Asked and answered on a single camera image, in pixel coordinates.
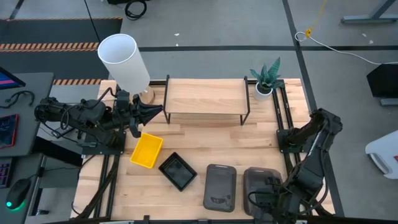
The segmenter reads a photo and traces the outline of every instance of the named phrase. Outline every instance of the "black square dish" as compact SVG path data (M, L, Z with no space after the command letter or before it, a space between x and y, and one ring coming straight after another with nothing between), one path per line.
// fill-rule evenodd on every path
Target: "black square dish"
M179 191L183 191L197 176L197 173L176 152L160 165L159 170Z

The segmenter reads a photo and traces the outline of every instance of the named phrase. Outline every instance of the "dark gray container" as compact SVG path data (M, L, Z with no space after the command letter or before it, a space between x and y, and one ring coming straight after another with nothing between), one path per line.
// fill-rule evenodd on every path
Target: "dark gray container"
M207 166L203 206L219 212L235 209L236 169L231 166Z
M271 222L273 221L273 217L271 214L265 213L263 216L261 215L261 208L253 205L248 200L248 195L253 191L264 191L264 192L273 192L271 185L266 185L265 180L268 177L277 177L282 180L280 172L274 169L266 169L259 167L250 167L249 169L244 171L243 174L243 209L247 215L251 215L256 219L260 219L262 217L262 221ZM256 196L251 195L251 199L256 201Z

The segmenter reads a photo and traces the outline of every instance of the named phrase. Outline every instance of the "yellow bin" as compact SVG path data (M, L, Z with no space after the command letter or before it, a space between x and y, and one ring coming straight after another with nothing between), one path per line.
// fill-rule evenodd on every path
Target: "yellow bin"
M130 162L146 168L153 168L162 148L163 139L142 133L136 148L131 155Z

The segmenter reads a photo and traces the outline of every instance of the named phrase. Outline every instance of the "white cylinder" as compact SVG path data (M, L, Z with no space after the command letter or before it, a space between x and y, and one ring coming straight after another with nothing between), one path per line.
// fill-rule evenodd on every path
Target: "white cylinder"
M136 41L126 34L114 34L98 47L98 57L122 90L130 94L144 91L150 77Z

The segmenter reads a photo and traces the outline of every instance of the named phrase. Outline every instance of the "monitor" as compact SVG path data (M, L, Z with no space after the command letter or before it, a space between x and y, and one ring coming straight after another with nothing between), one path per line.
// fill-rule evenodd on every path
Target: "monitor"
M0 67L0 90L5 90L8 88L18 88L23 87L26 84L19 78L15 77L9 73L4 68Z

